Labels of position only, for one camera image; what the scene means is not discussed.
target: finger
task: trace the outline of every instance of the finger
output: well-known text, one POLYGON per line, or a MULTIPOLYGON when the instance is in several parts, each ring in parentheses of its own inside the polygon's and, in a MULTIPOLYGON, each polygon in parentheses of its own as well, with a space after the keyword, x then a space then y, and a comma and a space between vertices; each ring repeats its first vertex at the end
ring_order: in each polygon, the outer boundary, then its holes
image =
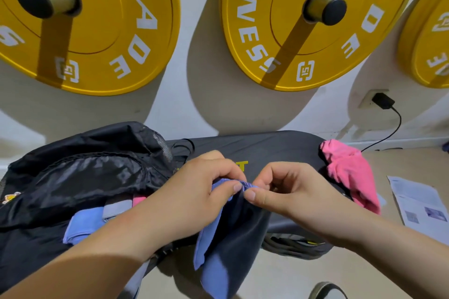
POLYGON ((254 180, 252 184, 258 186, 259 188, 270 190, 270 185, 264 184, 261 179, 254 180))
POLYGON ((224 159, 222 153, 220 153, 218 150, 212 150, 207 153, 201 154, 197 157, 197 159, 204 159, 204 160, 216 160, 216 159, 224 159))
POLYGON ((204 162, 209 170, 209 177, 211 177, 211 180, 215 180, 218 177, 226 177, 229 179, 246 181, 245 174, 232 160, 217 159, 204 160, 204 162))
POLYGON ((261 188, 245 191, 245 199, 255 206, 284 215, 288 212, 288 194, 278 194, 261 188))
POLYGON ((298 162, 271 162, 268 163, 255 178, 254 185, 275 185, 282 188, 283 192, 290 192, 291 189, 285 189, 285 187, 291 187, 292 184, 284 184, 283 181, 286 177, 292 175, 299 175, 302 168, 302 163, 298 162))
POLYGON ((226 204, 228 199, 242 189, 242 183, 239 181, 226 181, 211 191, 209 204, 213 211, 218 215, 220 209, 226 204))

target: yellow weight plate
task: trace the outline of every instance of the yellow weight plate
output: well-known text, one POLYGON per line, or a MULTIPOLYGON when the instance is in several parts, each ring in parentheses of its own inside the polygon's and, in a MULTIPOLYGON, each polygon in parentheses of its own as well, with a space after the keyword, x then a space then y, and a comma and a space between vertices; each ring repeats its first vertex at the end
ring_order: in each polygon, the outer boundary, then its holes
POLYGON ((180 0, 47 1, 0 0, 0 57, 46 84, 89 95, 126 93, 153 80, 173 54, 180 0), (79 14, 58 13, 66 5, 79 14), (30 9, 52 16, 42 20, 30 9))
POLYGON ((419 0, 399 40, 404 71, 430 88, 449 88, 449 0, 419 0))
POLYGON ((221 19, 229 49, 246 75, 269 89, 301 91, 326 84, 365 59, 407 1, 221 0, 221 19))

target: pink fabric in bag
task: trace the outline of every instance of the pink fabric in bag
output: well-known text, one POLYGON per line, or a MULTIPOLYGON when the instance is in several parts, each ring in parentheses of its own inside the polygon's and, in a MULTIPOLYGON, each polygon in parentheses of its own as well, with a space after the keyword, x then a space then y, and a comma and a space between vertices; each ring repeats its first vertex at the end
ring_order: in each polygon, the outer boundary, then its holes
POLYGON ((145 199, 146 199, 146 196, 134 195, 132 198, 132 206, 133 207, 137 206, 139 203, 141 203, 145 199))
POLYGON ((359 206, 380 214, 373 171, 360 150, 337 140, 324 141, 320 148, 329 162, 329 176, 343 183, 359 206))

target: white wall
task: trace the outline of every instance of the white wall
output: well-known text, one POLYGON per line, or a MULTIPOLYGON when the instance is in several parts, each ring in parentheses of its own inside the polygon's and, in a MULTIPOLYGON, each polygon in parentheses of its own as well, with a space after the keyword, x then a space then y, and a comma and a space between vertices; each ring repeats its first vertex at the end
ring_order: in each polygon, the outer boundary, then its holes
POLYGON ((166 139, 279 129, 344 142, 377 140, 391 110, 360 110, 369 89, 390 89, 403 115, 396 139, 449 137, 449 89, 428 89, 395 62, 396 28, 367 60, 318 89, 283 93, 247 78, 232 59, 218 0, 181 0, 181 32, 164 74, 126 95, 92 97, 32 80, 0 62, 0 168, 42 144, 118 121, 141 121, 166 139))

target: power adapter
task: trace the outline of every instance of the power adapter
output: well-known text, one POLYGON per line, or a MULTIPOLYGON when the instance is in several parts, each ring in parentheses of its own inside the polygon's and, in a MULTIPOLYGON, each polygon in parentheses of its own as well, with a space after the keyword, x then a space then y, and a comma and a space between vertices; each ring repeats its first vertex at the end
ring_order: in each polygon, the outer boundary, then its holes
POLYGON ((389 98, 386 94, 383 92, 378 92, 374 95, 374 97, 371 99, 375 104, 377 104, 381 109, 388 110, 393 107, 395 104, 395 101, 389 98))
POLYGON ((380 141, 373 143, 372 145, 366 147, 365 149, 362 150, 362 152, 368 148, 371 148, 372 146, 375 146, 376 144, 378 144, 380 142, 383 142, 384 140, 387 140, 391 136, 393 136, 399 130, 399 128, 401 127, 401 124, 402 124, 402 116, 393 106, 395 104, 394 100, 389 98, 383 92, 378 92, 377 94, 374 95, 374 97, 371 100, 373 101, 374 104, 378 105, 379 108, 384 109, 384 110, 392 109, 396 114, 398 114, 399 115, 399 125, 397 126, 396 130, 393 131, 393 133, 391 135, 388 135, 383 140, 380 140, 380 141))

